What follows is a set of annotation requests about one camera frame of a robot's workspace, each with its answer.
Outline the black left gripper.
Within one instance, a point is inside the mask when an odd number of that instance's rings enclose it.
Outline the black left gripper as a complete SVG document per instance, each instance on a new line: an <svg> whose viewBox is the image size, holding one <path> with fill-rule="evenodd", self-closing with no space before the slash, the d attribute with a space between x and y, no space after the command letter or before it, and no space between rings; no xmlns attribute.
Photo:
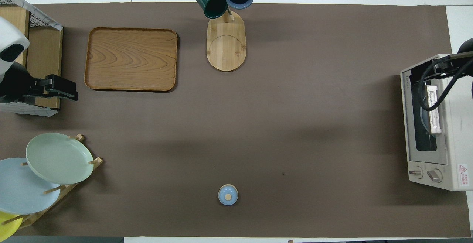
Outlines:
<svg viewBox="0 0 473 243"><path fill-rule="evenodd" d="M49 97L63 98L78 101L76 83L59 75L46 76L45 88L38 82L41 79L34 78L28 73L26 68L19 63L13 63L5 72L0 85L0 103L12 103L20 97L38 96L44 91Z"/></svg>

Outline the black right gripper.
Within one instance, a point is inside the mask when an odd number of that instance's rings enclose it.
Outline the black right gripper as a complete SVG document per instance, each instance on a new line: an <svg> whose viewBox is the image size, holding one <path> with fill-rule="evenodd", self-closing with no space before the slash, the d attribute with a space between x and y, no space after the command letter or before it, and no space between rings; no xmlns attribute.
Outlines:
<svg viewBox="0 0 473 243"><path fill-rule="evenodd" d="M470 66L467 66L470 61L472 62L472 56L473 52L468 51L447 55L442 57L442 60L432 60L431 79L444 79L453 77L460 71L462 72L460 74L460 78L466 75L472 77L472 63Z"/></svg>

